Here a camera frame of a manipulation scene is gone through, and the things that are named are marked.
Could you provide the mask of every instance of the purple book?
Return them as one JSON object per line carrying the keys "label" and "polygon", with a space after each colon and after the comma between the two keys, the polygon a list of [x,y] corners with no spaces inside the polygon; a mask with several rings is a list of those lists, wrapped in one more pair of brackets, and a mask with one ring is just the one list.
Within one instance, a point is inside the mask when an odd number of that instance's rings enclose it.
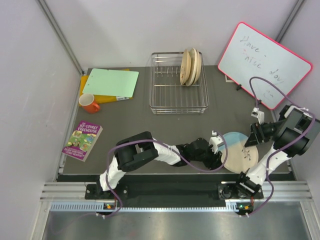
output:
{"label": "purple book", "polygon": [[62,152],[80,161],[86,161],[101,132],[101,126],[81,121]]}

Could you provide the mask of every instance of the light green clipboard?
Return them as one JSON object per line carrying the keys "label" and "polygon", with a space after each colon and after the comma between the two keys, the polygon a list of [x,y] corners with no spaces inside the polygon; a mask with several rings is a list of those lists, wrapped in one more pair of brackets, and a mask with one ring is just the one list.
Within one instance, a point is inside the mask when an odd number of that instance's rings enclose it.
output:
{"label": "light green clipboard", "polygon": [[84,94],[131,98],[134,95],[139,72],[92,69],[83,89]]}

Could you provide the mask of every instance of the orange mug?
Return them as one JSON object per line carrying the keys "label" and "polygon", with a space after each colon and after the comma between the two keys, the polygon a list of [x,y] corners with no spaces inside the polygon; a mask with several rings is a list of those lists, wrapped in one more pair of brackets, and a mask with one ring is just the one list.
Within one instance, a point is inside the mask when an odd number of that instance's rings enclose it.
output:
{"label": "orange mug", "polygon": [[79,104],[90,114],[100,110],[100,106],[95,101],[95,96],[89,93],[84,93],[79,97]]}

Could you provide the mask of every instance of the metal wire rack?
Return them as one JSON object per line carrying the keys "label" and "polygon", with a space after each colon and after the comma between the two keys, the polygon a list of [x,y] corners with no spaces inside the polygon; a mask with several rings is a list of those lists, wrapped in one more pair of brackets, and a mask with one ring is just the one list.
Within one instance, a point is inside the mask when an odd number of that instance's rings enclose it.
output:
{"label": "metal wire rack", "polygon": [[182,56],[183,52],[155,52],[151,55],[149,105],[154,114],[202,114],[208,108],[204,61],[196,84],[180,85]]}

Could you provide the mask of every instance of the white wall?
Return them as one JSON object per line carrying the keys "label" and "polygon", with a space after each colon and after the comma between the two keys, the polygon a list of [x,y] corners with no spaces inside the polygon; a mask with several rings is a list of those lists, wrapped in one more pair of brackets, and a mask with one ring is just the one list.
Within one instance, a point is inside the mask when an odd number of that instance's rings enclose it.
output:
{"label": "white wall", "polygon": [[205,65],[222,55],[237,23],[275,38],[292,0],[47,0],[81,66],[146,66],[153,52],[194,47]]}
{"label": "white wall", "polygon": [[35,0],[0,8],[0,239],[30,234],[79,75]]}
{"label": "white wall", "polygon": [[[320,1],[307,0],[284,37],[282,44],[313,63],[312,72],[290,97],[308,108],[320,119]],[[295,157],[294,166],[301,180],[307,180],[320,212],[320,136],[302,156]]]}

